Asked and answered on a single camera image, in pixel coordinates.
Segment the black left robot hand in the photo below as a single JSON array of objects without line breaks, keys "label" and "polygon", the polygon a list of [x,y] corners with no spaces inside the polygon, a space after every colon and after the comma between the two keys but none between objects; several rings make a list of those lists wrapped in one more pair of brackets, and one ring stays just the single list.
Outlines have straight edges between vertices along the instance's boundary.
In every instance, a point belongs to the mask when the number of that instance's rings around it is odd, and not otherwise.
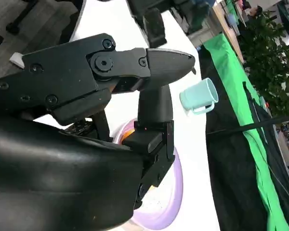
[{"label": "black left robot hand", "polygon": [[162,13],[169,10],[171,0],[127,0],[131,15],[141,29],[150,48],[167,43]]}]

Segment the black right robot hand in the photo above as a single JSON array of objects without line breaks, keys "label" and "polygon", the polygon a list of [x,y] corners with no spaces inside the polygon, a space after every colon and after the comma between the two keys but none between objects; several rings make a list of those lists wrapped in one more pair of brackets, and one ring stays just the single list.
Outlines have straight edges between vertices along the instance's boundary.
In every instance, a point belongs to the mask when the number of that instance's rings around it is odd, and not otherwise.
[{"label": "black right robot hand", "polygon": [[104,231],[172,166],[169,85],[194,67],[99,34],[23,56],[0,78],[0,231]]}]

